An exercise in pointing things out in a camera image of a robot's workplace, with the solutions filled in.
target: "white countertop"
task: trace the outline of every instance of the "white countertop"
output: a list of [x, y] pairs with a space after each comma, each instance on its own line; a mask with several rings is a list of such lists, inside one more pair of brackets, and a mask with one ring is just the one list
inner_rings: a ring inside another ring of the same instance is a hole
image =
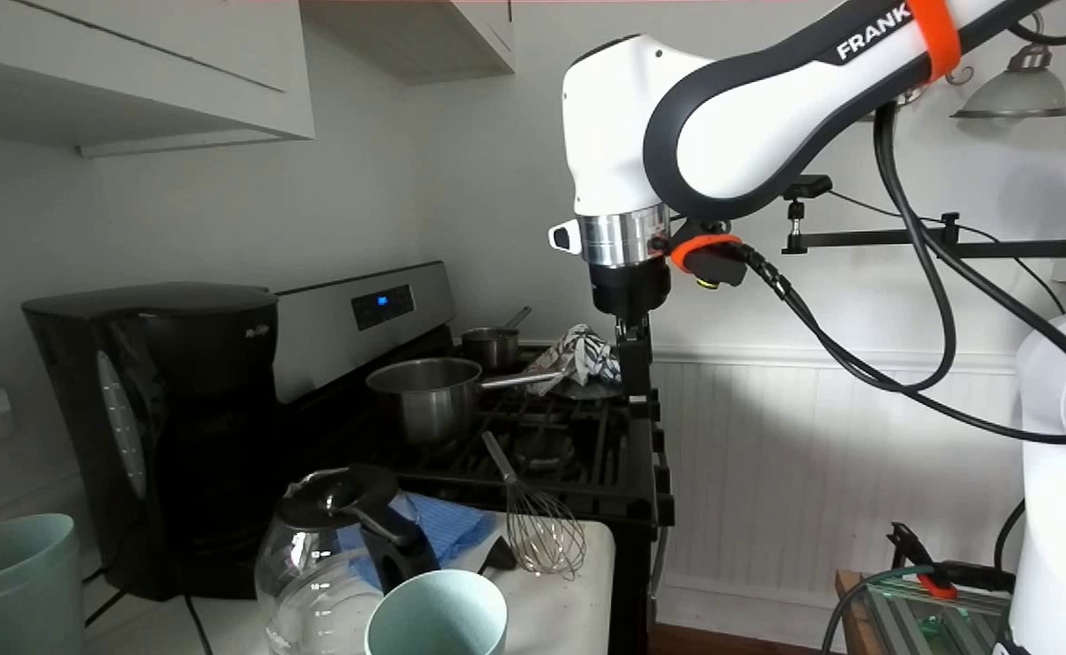
[[[614, 543], [604, 525], [579, 520], [585, 531], [585, 564], [575, 577], [489, 571], [511, 608], [505, 655], [604, 655], [613, 622], [613, 571]], [[450, 568], [477, 571], [500, 537], [496, 527], [479, 547], [462, 551]], [[86, 587], [86, 611], [112, 588], [99, 577]], [[254, 600], [207, 600], [197, 595], [200, 622], [219, 655], [271, 655], [262, 613]], [[86, 630], [86, 655], [200, 655], [200, 638], [182, 595], [169, 604], [125, 595]]]

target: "pan handle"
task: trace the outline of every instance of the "pan handle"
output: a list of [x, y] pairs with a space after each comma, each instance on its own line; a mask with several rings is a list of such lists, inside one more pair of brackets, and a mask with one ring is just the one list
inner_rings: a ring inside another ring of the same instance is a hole
[[504, 378], [483, 378], [479, 389], [539, 387], [557, 378], [564, 378], [564, 370], [504, 376]]
[[517, 330], [517, 327], [525, 325], [529, 313], [530, 313], [530, 304], [519, 304], [517, 316], [511, 316], [511, 320], [504, 325], [504, 330]]
[[511, 459], [505, 459], [504, 442], [496, 440], [496, 434], [483, 430], [479, 437], [483, 437], [483, 448], [489, 448], [493, 461], [500, 467], [504, 480], [519, 482], [519, 474], [517, 474], [517, 467], [511, 467]]

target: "floor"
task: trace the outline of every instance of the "floor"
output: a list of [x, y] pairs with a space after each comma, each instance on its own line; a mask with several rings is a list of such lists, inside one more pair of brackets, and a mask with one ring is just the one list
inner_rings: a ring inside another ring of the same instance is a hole
[[741, 639], [727, 632], [699, 632], [680, 627], [656, 627], [647, 638], [650, 655], [810, 655], [808, 647]]

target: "white cabinet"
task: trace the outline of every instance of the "white cabinet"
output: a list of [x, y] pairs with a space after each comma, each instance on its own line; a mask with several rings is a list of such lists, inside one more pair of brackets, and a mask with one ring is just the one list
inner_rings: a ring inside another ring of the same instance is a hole
[[0, 0], [0, 135], [135, 154], [308, 139], [295, 0]]
[[305, 17], [404, 80], [513, 71], [513, 0], [302, 0]]

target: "coffee maker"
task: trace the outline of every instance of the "coffee maker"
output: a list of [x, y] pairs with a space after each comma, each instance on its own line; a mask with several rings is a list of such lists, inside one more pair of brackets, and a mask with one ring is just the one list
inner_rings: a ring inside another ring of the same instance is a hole
[[80, 461], [106, 577], [139, 595], [253, 595], [287, 482], [276, 297], [153, 282], [26, 300]]

